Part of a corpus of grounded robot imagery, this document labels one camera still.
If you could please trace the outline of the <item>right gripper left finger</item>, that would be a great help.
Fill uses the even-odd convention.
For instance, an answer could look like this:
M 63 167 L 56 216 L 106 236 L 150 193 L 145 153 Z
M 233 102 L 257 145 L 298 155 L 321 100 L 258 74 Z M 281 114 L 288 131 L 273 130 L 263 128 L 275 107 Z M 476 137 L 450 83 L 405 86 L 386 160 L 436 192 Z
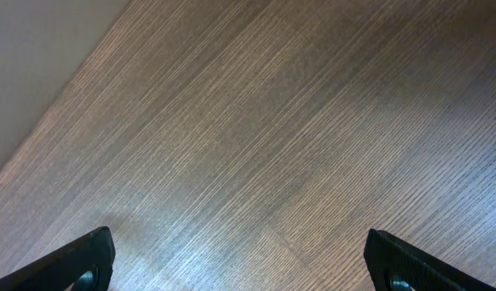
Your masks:
M 0 290 L 108 290 L 116 249 L 100 226 L 29 265 L 0 278 Z

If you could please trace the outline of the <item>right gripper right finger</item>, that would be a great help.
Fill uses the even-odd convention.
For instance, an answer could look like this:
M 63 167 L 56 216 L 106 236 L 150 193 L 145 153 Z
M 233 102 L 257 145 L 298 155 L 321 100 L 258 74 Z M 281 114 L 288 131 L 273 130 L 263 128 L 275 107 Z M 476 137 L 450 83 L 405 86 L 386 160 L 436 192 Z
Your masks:
M 496 291 L 384 230 L 369 230 L 364 260 L 377 291 Z

